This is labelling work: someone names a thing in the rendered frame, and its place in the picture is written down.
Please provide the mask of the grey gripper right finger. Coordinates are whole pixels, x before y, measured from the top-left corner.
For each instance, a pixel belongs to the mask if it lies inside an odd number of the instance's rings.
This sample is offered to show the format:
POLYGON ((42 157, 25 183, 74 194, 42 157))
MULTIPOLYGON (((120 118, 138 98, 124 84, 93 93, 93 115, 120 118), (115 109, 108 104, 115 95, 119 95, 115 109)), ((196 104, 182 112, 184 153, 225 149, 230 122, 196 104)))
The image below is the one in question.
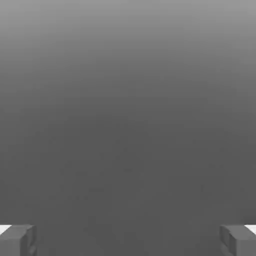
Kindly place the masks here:
POLYGON ((256 224, 221 225, 219 239, 223 256, 256 256, 256 224))

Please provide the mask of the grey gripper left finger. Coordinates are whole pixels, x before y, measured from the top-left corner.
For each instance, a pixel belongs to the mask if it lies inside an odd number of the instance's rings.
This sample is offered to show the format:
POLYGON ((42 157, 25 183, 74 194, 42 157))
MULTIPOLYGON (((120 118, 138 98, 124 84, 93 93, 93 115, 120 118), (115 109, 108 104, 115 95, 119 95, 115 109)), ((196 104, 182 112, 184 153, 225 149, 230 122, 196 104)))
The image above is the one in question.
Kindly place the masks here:
POLYGON ((0 256, 37 256, 37 227, 0 224, 0 256))

